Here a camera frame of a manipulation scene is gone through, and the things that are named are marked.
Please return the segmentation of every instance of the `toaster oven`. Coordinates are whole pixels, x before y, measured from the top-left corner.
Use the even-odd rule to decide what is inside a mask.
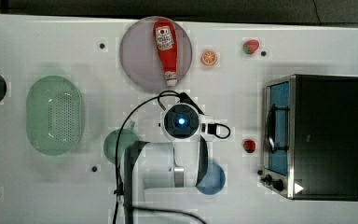
[[[263,185],[293,200],[358,201],[358,77],[265,86]]]

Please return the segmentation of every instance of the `strawberry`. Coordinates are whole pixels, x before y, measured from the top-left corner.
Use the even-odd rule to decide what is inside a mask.
[[[255,51],[257,51],[259,46],[260,43],[258,43],[257,40],[255,39],[248,40],[243,44],[243,52],[245,52],[246,54],[253,54],[255,53]]]

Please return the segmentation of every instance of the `red fruit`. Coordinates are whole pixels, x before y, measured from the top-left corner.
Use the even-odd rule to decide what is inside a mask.
[[[252,153],[255,151],[255,141],[253,140],[245,140],[243,142],[243,147],[248,153]]]
[[[257,40],[255,39],[248,40],[243,44],[243,52],[245,52],[246,54],[253,54],[257,51],[259,46],[260,43],[258,43]]]

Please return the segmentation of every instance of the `black cable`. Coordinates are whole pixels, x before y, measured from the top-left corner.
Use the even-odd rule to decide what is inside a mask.
[[[179,97],[179,93],[176,92],[176,91],[162,91],[162,92],[158,95],[158,99],[157,99],[158,104],[159,104],[159,106],[161,107],[162,110],[166,110],[166,108],[165,108],[165,106],[161,103],[161,101],[159,100],[159,98],[160,98],[160,97],[162,96],[162,94],[165,93],[165,92],[175,93],[175,94]]]
[[[173,92],[175,94],[164,94],[165,92]],[[117,134],[117,141],[116,141],[116,157],[115,157],[115,172],[116,172],[116,190],[115,190],[115,194],[117,195],[117,199],[116,199],[116,207],[115,207],[115,214],[113,217],[113,223],[115,224],[117,221],[117,211],[118,211],[118,199],[121,195],[124,194],[124,190],[123,190],[123,180],[121,178],[121,174],[120,174],[120,166],[118,164],[118,145],[119,145],[119,139],[121,136],[121,133],[123,132],[124,126],[126,125],[127,121],[130,119],[130,117],[132,116],[133,113],[135,113],[141,106],[149,103],[150,101],[153,101],[155,99],[161,98],[161,97],[166,97],[166,96],[179,96],[179,93],[176,91],[163,91],[162,93],[160,93],[158,96],[152,97],[148,100],[146,100],[145,102],[141,103],[140,105],[136,106],[131,112],[130,114],[124,119],[123,124],[120,127],[120,130],[118,131]]]
[[[215,123],[216,126],[221,126],[221,127],[225,127],[227,130],[228,130],[228,134],[226,136],[219,136],[217,134],[215,134],[214,136],[216,136],[217,138],[220,138],[220,139],[226,139],[228,138],[230,135],[231,135],[231,130],[228,128],[227,125],[224,125],[224,124],[220,124],[220,123]]]
[[[316,7],[315,0],[312,0],[312,3],[313,3],[313,6],[315,7],[316,17],[318,18],[318,23],[319,23],[319,26],[320,26],[320,25],[322,25],[322,23],[321,23],[321,18],[319,18],[318,8]]]
[[[203,224],[207,224],[206,221],[204,221],[202,218],[188,212],[183,212],[179,210],[173,210],[173,209],[159,209],[159,208],[148,208],[148,207],[142,207],[142,206],[133,206],[133,209],[140,210],[140,211],[146,211],[146,212],[161,212],[161,213],[174,213],[174,214],[182,214],[188,217],[193,217],[197,219],[198,221],[202,222]]]

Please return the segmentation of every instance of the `bottle label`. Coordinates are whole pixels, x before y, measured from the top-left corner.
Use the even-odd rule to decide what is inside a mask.
[[[173,38],[169,26],[160,26],[156,28],[156,43],[160,50],[172,48]]]
[[[176,73],[167,71],[165,72],[165,80],[176,79]]]

